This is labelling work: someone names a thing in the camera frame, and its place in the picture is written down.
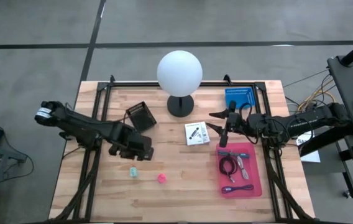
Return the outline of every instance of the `lamp base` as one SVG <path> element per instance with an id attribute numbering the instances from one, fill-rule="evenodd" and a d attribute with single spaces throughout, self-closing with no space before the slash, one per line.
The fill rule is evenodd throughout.
<path id="1" fill-rule="evenodd" d="M 168 111 L 178 118 L 188 116 L 193 111 L 194 106 L 195 103 L 190 95 L 184 97 L 170 96 L 167 100 Z"/>

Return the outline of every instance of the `wooden table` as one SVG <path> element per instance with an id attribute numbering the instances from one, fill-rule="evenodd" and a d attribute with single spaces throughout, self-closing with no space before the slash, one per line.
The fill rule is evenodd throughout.
<path id="1" fill-rule="evenodd" d="M 272 115 L 288 116 L 281 81 L 265 82 Z M 76 102 L 77 112 L 91 116 L 96 86 L 97 82 L 81 83 Z M 125 109 L 145 101 L 157 120 L 157 125 L 144 133 L 152 138 L 155 152 L 151 161 L 132 161 L 121 159 L 119 156 L 110 156 L 108 149 L 111 145 L 107 142 L 103 143 L 92 222 L 266 222 L 274 220 L 264 154 L 260 143 L 255 146 L 255 151 L 263 193 L 261 197 L 250 199 L 221 197 L 215 162 L 215 147 L 219 137 L 212 129 L 209 129 L 211 138 L 209 145 L 186 145 L 184 124 L 207 121 L 224 125 L 224 120 L 208 115 L 225 109 L 224 87 L 200 87 L 192 97 L 195 99 L 192 114 L 185 118 L 176 118 L 168 112 L 168 95 L 160 88 L 112 88 L 108 119 L 121 119 Z M 265 111 L 263 103 L 261 105 L 262 111 Z M 246 141 L 243 136 L 229 135 L 229 142 Z M 76 147 L 76 142 L 69 142 L 65 153 Z M 63 160 L 50 218 L 57 216 L 76 192 L 83 154 L 84 150 L 81 149 Z M 314 217 L 300 156 L 295 146 L 283 149 L 282 163 L 289 191 L 305 212 Z M 139 178 L 129 177 L 131 166 L 136 166 Z M 167 175 L 166 184 L 157 182 L 159 173 Z M 278 198 L 282 216 L 284 216 L 279 191 Z"/>

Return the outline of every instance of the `red tray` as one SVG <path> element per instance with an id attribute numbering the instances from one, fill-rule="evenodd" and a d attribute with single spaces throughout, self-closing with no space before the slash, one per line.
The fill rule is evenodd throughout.
<path id="1" fill-rule="evenodd" d="M 218 180 L 219 180 L 219 193 L 224 197 L 224 198 L 248 198 L 248 197 L 259 197 L 262 195 L 262 187 L 261 187 L 261 182 L 259 178 L 259 173 L 258 173 L 258 165 L 257 165 L 257 159 L 255 157 L 255 150 L 254 150 L 254 145 L 245 142 L 245 143 L 229 143 L 226 145 L 226 147 L 219 147 L 219 145 L 216 146 L 216 155 L 217 155 L 217 161 L 218 163 L 216 164 L 218 168 Z M 243 165 L 244 169 L 247 171 L 249 175 L 249 179 L 245 180 L 242 177 L 242 172 L 240 170 L 240 167 L 238 167 L 236 173 L 232 174 L 232 178 L 235 180 L 234 183 L 230 180 L 230 178 L 226 175 L 223 175 L 219 171 L 219 161 L 224 157 L 222 155 L 218 154 L 218 150 L 222 151 L 227 151 L 227 152 L 233 152 L 236 154 L 240 153 L 246 153 L 250 156 L 248 159 L 243 160 Z M 225 168 L 230 169 L 229 163 L 225 163 Z M 223 187 L 241 187 L 244 185 L 249 185 L 252 184 L 254 186 L 253 190 L 234 190 L 232 192 L 222 194 L 221 189 Z"/>

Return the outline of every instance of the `pink ball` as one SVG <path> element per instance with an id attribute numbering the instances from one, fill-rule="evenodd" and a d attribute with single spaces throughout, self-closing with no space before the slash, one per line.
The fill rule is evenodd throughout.
<path id="1" fill-rule="evenodd" d="M 165 176 L 165 174 L 159 174 L 157 177 L 157 181 L 162 184 L 167 180 L 167 177 Z"/>

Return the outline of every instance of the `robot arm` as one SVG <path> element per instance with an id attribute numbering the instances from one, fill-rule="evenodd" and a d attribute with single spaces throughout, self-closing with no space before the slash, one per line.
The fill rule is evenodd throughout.
<path id="1" fill-rule="evenodd" d="M 210 128 L 220 135 L 219 145 L 221 147 L 225 147 L 227 144 L 228 132 L 257 139 L 259 137 L 269 138 L 271 148 L 281 148 L 292 136 L 322 126 L 345 126 L 350 123 L 345 107 L 339 103 L 331 103 L 287 117 L 250 114 L 246 120 L 242 119 L 241 114 L 236 113 L 235 110 L 236 102 L 232 101 L 227 110 L 209 114 L 216 118 L 227 119 L 224 128 L 207 123 Z"/>
<path id="2" fill-rule="evenodd" d="M 104 139 L 112 144 L 109 153 L 120 151 L 126 159 L 151 160 L 152 139 L 138 133 L 135 128 L 120 121 L 98 121 L 76 113 L 58 101 L 43 101 L 34 119 L 44 126 L 56 126 L 66 135 L 76 137 L 85 148 L 95 149 Z"/>

